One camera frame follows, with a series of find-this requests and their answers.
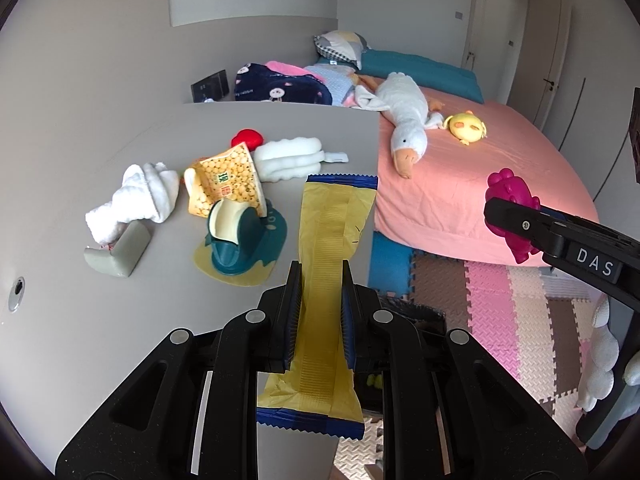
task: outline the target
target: magenta plush toy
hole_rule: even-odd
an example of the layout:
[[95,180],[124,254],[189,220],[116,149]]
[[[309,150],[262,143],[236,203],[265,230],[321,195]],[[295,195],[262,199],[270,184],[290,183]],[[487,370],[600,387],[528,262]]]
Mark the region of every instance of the magenta plush toy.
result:
[[[484,200],[486,202],[494,197],[498,197],[532,209],[537,209],[538,211],[540,210],[540,199],[537,196],[531,196],[529,187],[527,187],[524,180],[519,176],[515,176],[509,168],[500,170],[500,173],[492,173],[489,175],[487,184],[489,187],[484,194]],[[524,238],[489,224],[486,224],[486,226],[493,234],[504,238],[518,264],[526,262],[529,259],[529,253],[536,254],[540,252]]]

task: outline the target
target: red heart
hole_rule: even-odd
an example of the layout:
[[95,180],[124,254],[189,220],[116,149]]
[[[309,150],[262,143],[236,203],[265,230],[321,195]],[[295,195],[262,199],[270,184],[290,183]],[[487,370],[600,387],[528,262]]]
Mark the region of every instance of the red heart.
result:
[[258,146],[262,145],[264,137],[255,130],[247,128],[245,130],[240,130],[236,136],[231,139],[231,146],[233,147],[241,142],[246,142],[246,146],[249,148],[249,151],[252,152]]

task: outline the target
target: goose beak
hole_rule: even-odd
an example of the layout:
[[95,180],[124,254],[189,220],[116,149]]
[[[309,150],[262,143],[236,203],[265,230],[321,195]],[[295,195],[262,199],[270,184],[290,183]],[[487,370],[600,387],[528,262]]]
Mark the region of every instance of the goose beak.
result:
[[418,162],[418,154],[412,148],[400,148],[393,153],[394,166],[402,178],[411,178],[414,164]]

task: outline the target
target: blue foam mat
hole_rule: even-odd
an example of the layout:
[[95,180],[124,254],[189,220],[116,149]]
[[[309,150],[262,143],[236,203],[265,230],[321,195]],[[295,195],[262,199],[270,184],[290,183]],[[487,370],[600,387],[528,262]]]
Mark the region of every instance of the blue foam mat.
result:
[[374,232],[368,286],[381,292],[394,292],[396,296],[408,294],[413,252],[411,247]]

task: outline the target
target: yellow packaging bag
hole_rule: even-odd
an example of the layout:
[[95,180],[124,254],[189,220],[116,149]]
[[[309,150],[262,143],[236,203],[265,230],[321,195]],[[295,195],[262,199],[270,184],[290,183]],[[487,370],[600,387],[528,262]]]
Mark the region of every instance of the yellow packaging bag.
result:
[[261,217],[267,216],[262,185],[255,171],[251,153],[244,142],[202,160],[184,171],[189,189],[189,213],[207,218],[221,198],[248,202]]
[[[336,177],[348,181],[353,176]],[[375,177],[356,178],[377,182]],[[342,261],[353,256],[375,195],[375,188],[305,184],[298,240],[303,291],[296,351],[290,370],[269,376],[258,397],[258,422],[362,437],[362,410],[340,330]]]

